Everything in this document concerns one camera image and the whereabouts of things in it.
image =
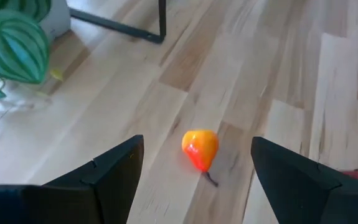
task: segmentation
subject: black plastic part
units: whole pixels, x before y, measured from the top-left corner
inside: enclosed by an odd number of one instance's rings
[[[0,185],[0,223],[126,223],[143,154],[134,136],[43,186]]]
[[[148,40],[155,44],[161,44],[166,36],[166,0],[158,0],[158,12],[159,12],[159,35],[153,34],[146,30],[131,27],[119,22],[115,22],[111,19],[105,19],[100,16],[96,16],[87,12],[70,8],[71,16],[76,19],[80,19],[82,21],[89,22],[98,26],[102,26],[107,29],[116,30],[124,34],[128,34],[132,37],[142,38],[144,40]]]
[[[358,180],[261,137],[251,149],[279,223],[358,223]]]

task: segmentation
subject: pepper stem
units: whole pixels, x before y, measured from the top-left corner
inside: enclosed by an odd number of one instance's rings
[[[214,180],[210,177],[209,172],[203,172],[202,174],[205,175],[206,179],[207,179],[211,184],[213,184],[213,186],[215,186],[215,187],[218,187],[218,186],[219,186],[219,183],[216,182],[216,181],[214,181]]]

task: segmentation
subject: black metal frame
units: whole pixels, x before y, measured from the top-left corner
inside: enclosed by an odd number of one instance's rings
[[[146,30],[131,27],[119,22],[115,22],[110,19],[105,19],[100,16],[96,16],[87,12],[72,9],[70,7],[71,17],[80,19],[85,22],[102,26],[107,29],[116,30],[118,32],[128,34],[133,37],[142,38],[155,44],[161,44],[166,36],[166,0],[158,0],[158,11],[159,11],[159,35],[153,34]]]

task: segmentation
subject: white pot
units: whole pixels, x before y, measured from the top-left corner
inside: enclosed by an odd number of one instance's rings
[[[40,22],[50,41],[71,28],[71,17],[66,0],[52,0],[49,14]]]

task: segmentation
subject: pepper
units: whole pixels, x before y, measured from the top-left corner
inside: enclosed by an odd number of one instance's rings
[[[185,133],[181,146],[195,167],[217,187],[218,183],[212,180],[208,172],[219,149],[217,135],[211,130],[191,130]]]

